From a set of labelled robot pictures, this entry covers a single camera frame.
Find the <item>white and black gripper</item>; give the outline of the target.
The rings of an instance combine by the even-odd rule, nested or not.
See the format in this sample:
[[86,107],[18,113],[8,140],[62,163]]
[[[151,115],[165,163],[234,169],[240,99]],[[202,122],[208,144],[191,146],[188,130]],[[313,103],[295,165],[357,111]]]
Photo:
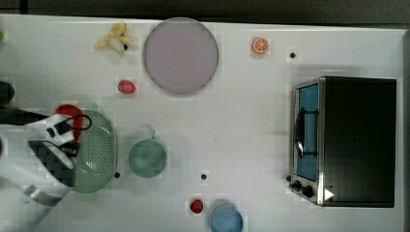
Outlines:
[[40,121],[30,123],[28,128],[38,132],[42,140],[61,146],[61,150],[68,157],[76,157],[79,145],[70,143],[74,141],[72,127],[69,124],[70,117],[67,115],[51,115]]

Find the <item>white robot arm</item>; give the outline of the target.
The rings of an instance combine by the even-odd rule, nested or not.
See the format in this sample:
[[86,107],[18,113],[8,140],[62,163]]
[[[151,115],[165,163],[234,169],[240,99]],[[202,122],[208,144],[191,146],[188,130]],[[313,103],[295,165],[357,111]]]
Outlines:
[[1,109],[1,232],[31,232],[74,186],[71,120]]

